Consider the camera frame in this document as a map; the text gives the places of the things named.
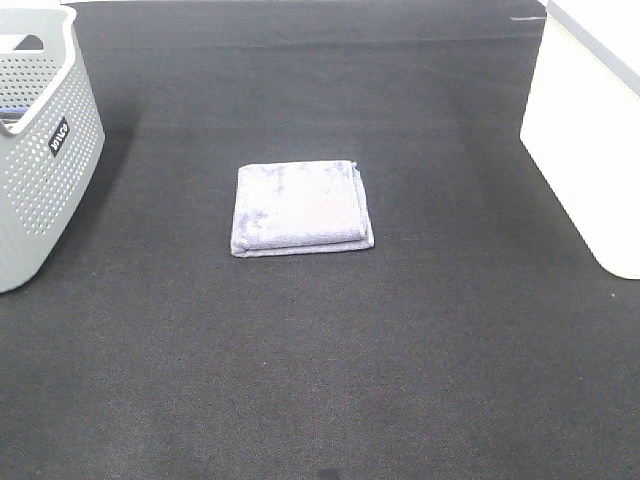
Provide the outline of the black basket label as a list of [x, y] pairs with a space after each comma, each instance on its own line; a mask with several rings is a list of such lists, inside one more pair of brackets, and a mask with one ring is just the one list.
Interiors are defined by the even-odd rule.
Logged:
[[48, 141], [48, 147], [53, 157], [56, 157], [60, 153], [69, 133], [70, 133], [69, 123], [65, 117], [62, 117], [53, 135], [50, 137]]

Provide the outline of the lavender towel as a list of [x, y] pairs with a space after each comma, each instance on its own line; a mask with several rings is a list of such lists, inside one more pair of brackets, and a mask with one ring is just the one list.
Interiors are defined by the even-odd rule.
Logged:
[[374, 245], [364, 183], [355, 162], [249, 164], [238, 169], [233, 256], [338, 253]]

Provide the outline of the grey perforated laundry basket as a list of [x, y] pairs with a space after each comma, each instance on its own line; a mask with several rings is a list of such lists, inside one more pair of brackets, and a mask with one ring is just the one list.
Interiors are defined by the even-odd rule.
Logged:
[[[1, 54], [1, 290], [30, 281], [71, 220], [93, 176], [105, 134], [74, 22], [58, 1], [4, 1], [1, 32], [40, 48]], [[70, 126], [60, 153], [48, 141]]]

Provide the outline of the white storage box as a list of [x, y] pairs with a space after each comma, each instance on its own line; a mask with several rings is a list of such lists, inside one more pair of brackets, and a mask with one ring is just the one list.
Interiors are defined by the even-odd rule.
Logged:
[[520, 139], [600, 266], [638, 279], [638, 2], [547, 2]]

